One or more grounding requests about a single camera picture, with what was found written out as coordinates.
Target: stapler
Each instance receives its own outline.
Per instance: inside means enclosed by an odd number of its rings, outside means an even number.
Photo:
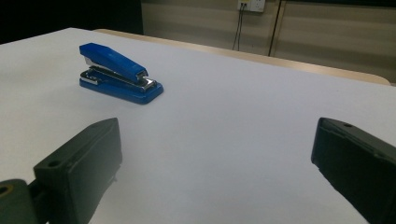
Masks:
[[[148,78],[145,67],[109,47],[88,43],[79,46],[79,52],[90,66],[80,75],[81,87],[141,105],[163,92],[163,85]]]

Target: white electrical outlet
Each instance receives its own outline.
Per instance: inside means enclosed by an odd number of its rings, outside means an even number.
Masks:
[[[240,10],[242,4],[246,4],[244,7],[244,11],[250,11],[250,0],[238,0],[238,5],[236,5],[236,9]]]
[[[265,0],[251,0],[250,11],[264,12]]]

